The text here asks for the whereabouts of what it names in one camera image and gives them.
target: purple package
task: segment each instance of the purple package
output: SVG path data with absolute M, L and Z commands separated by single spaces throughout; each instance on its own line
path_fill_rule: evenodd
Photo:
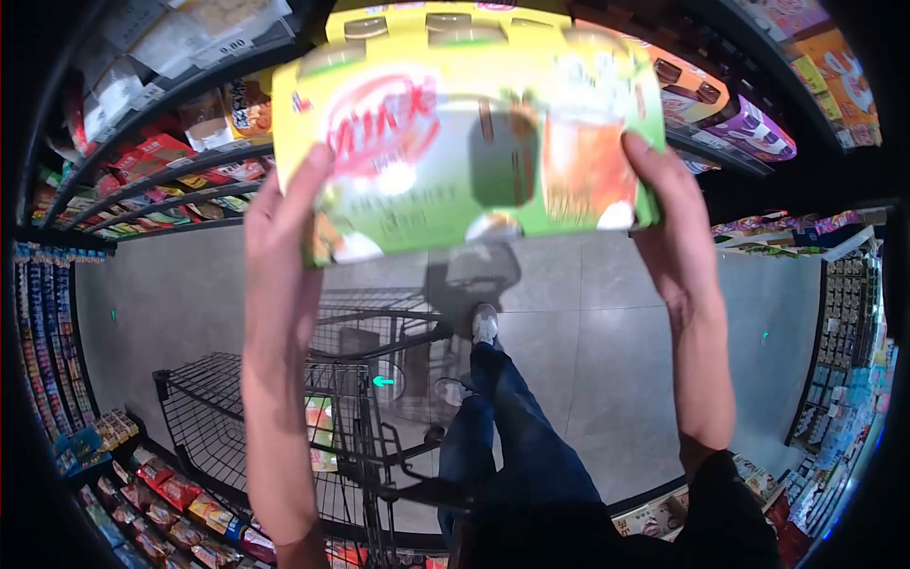
M 738 97 L 739 115 L 705 130 L 762 162 L 795 157 L 794 140 L 742 95 Z
M 817 0 L 736 0 L 775 42 L 783 42 L 831 16 Z

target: gray floor tile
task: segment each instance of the gray floor tile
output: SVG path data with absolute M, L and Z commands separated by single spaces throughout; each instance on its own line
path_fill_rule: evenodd
M 562 437 L 569 422 L 578 322 L 578 312 L 500 314 L 502 348 Z
M 593 231 L 581 239 L 582 310 L 663 305 L 625 232 Z
M 666 308 L 584 310 L 568 437 L 611 438 L 630 425 L 637 428 L 624 441 L 629 452 L 646 443 L 635 438 L 636 432 L 671 432 L 666 441 L 675 444 Z

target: right hand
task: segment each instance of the right hand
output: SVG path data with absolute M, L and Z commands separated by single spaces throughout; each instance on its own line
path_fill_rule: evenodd
M 708 209 L 695 176 L 667 148 L 660 154 L 637 134 L 627 132 L 622 148 L 638 177 L 660 200 L 660 225 L 632 232 L 658 294 L 673 308 L 691 312 L 723 298 L 717 277 L 717 249 Z

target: left hand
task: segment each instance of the left hand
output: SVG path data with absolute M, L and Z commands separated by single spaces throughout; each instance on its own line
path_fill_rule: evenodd
M 332 169 L 331 151 L 315 145 L 288 183 L 278 189 L 275 169 L 259 188 L 246 226 L 246 332 L 244 365 L 262 381 L 288 377 L 306 359 L 319 319 L 322 270 L 304 266 L 300 244 L 313 200 Z

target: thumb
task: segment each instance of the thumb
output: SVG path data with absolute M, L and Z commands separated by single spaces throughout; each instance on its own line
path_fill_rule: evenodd
M 324 144 L 313 145 L 288 183 L 284 200 L 274 217 L 275 231 L 303 231 L 313 209 L 313 200 L 329 177 L 333 159 L 329 147 Z

